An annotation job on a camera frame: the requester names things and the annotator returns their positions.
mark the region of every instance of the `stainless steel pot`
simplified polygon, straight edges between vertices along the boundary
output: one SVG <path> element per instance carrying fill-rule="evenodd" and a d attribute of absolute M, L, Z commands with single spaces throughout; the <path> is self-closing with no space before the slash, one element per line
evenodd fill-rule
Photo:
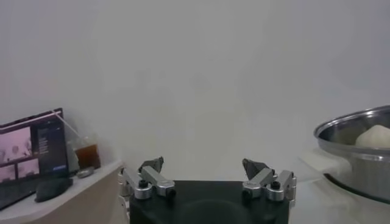
<path fill-rule="evenodd" d="M 360 134 L 374 125 L 390 128 L 390 106 L 348 114 L 318 126 L 319 147 L 345 158 L 352 171 L 333 178 L 370 197 L 390 201 L 390 148 L 355 146 Z"/>

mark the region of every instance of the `bolt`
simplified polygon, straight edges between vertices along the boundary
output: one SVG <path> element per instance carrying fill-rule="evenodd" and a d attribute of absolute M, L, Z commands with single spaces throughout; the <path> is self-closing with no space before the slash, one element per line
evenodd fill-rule
<path fill-rule="evenodd" d="M 273 181 L 271 183 L 271 189 L 272 190 L 279 190 L 280 189 L 280 183 L 278 181 Z"/>
<path fill-rule="evenodd" d="M 147 186 L 148 186 L 148 183 L 146 180 L 140 180 L 140 182 L 138 182 L 138 187 L 141 189 L 147 188 Z"/>

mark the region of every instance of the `white wall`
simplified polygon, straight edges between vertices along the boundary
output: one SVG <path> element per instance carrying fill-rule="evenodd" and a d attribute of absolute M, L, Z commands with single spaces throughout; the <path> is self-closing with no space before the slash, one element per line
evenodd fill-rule
<path fill-rule="evenodd" d="M 0 2 L 0 121 L 65 108 L 103 153 L 170 178 L 303 175 L 315 126 L 384 105 L 387 0 Z"/>

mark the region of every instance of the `pot handle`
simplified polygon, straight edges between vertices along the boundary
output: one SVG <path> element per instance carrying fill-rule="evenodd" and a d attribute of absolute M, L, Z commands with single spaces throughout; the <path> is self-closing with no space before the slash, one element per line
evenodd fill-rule
<path fill-rule="evenodd" d="M 319 148 L 305 151 L 299 156 L 299 159 L 321 174 L 329 173 L 339 176 L 352 171 L 348 160 L 340 156 L 332 155 Z"/>

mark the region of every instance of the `small gray object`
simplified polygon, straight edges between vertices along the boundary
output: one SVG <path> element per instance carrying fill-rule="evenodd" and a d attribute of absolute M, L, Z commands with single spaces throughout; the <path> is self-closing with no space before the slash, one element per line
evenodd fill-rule
<path fill-rule="evenodd" d="M 93 174 L 94 170 L 95 169 L 93 167 L 88 167 L 88 168 L 79 170 L 77 173 L 77 177 L 80 179 L 85 178 L 85 177 L 89 177 L 90 175 Z"/>

